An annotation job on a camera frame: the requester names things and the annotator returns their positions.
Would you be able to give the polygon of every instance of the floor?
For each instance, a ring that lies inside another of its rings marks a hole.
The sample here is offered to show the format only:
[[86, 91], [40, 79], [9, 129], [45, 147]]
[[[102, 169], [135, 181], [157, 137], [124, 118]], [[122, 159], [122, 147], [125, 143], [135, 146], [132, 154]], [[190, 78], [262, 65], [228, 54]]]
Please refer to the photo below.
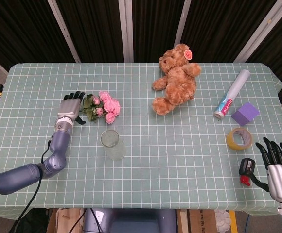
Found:
[[[0, 84], [5, 84], [6, 75], [0, 70]], [[238, 232], [243, 233], [248, 214], [237, 211], [236, 219]], [[7, 233], [14, 221], [0, 218], [0, 233]], [[247, 233], [279, 233], [281, 232], [281, 222], [278, 215], [250, 217], [247, 225]]]

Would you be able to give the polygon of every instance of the purple cube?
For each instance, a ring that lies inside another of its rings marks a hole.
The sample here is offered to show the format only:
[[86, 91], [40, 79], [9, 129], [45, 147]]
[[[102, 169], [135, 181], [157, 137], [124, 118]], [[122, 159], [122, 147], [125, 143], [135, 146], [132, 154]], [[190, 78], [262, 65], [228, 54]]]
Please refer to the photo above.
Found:
[[251, 122], [258, 114], [259, 110], [256, 109], [251, 103], [245, 103], [233, 115], [232, 118], [241, 126]]

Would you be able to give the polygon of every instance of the green grid tablecloth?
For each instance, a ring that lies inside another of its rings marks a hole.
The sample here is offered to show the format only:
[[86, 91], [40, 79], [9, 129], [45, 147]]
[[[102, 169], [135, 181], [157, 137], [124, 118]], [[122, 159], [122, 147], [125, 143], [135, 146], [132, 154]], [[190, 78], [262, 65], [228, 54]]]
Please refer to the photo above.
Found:
[[[225, 136], [239, 125], [230, 117], [246, 102], [260, 115], [247, 124], [253, 142], [282, 142], [282, 109], [270, 69], [262, 64], [200, 64], [195, 99], [158, 116], [151, 104], [164, 92], [151, 89], [162, 76], [157, 63], [18, 64], [10, 69], [0, 100], [0, 172], [39, 163], [61, 99], [76, 90], [109, 91], [122, 109], [112, 125], [103, 119], [74, 125], [67, 166], [43, 180], [32, 207], [183, 208], [274, 211], [277, 203], [254, 184], [240, 184], [240, 161], [256, 161], [267, 182], [259, 150], [227, 147]], [[251, 73], [223, 120], [213, 111], [242, 69]], [[105, 156], [100, 136], [115, 129], [127, 146], [118, 162]], [[0, 195], [0, 216], [15, 218], [36, 184]]]

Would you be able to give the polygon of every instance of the clear drinking glass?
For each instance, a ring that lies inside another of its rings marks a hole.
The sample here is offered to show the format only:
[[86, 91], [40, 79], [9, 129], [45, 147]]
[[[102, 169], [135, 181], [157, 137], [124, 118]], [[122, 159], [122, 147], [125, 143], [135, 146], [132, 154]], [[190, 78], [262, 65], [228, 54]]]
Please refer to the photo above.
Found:
[[106, 155], [112, 160], [120, 160], [126, 155], [126, 146], [115, 130], [107, 130], [101, 135], [101, 143]]

